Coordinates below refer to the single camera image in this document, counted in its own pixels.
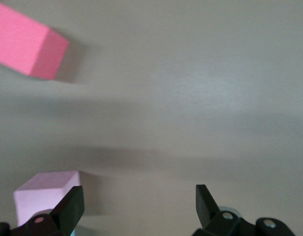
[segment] gray background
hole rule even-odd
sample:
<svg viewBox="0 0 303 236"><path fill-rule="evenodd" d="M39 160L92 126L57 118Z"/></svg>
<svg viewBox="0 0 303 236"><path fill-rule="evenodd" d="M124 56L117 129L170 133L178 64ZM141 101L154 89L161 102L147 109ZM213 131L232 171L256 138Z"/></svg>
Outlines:
<svg viewBox="0 0 303 236"><path fill-rule="evenodd" d="M195 185L303 236L303 0L3 0L71 42L54 81L0 65L0 221L80 170L80 236L188 236Z"/></svg>

